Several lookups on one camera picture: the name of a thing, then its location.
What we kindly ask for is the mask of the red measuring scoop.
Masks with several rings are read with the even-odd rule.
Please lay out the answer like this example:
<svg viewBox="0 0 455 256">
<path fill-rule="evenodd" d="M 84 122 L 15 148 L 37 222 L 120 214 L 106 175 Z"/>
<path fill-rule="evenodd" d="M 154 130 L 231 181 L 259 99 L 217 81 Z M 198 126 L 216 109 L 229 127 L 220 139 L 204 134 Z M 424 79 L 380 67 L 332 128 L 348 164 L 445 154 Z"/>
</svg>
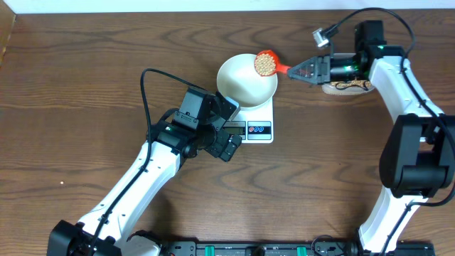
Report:
<svg viewBox="0 0 455 256">
<path fill-rule="evenodd" d="M 288 65 L 280 63 L 278 55 L 272 50 L 259 52 L 255 57 L 254 67 L 262 77 L 272 76 L 276 73 L 287 74 L 290 70 Z"/>
</svg>

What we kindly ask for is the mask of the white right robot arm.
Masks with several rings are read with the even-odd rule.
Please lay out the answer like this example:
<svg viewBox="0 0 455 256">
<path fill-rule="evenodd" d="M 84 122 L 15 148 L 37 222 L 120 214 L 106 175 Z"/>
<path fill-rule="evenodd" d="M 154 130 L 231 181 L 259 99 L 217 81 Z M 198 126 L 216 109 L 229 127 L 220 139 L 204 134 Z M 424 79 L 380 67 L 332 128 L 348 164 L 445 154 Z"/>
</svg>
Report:
<svg viewBox="0 0 455 256">
<path fill-rule="evenodd" d="M 429 202 L 454 179 L 454 116 L 444 114 L 413 75 L 408 51 L 387 43 L 382 21 L 355 27 L 354 54 L 329 53 L 288 68 L 294 80 L 313 85 L 369 82 L 379 93 L 393 121 L 380 156 L 382 189 L 368 219 L 345 255 L 389 255 L 420 207 L 447 204 L 454 193 Z"/>
</svg>

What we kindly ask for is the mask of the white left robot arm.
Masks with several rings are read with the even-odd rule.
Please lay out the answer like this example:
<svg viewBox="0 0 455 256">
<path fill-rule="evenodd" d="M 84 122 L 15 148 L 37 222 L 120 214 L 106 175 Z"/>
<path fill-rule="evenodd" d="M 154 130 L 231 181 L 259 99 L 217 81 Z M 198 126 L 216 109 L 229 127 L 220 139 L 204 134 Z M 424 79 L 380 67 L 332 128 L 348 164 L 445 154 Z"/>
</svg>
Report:
<svg viewBox="0 0 455 256">
<path fill-rule="evenodd" d="M 199 150 L 229 161 L 241 143 L 240 136 L 211 125 L 191 129 L 161 120 L 150 126 L 114 188 L 76 224 L 62 220 L 54 227 L 48 255 L 159 255 L 157 239 L 132 231 L 151 200 Z"/>
</svg>

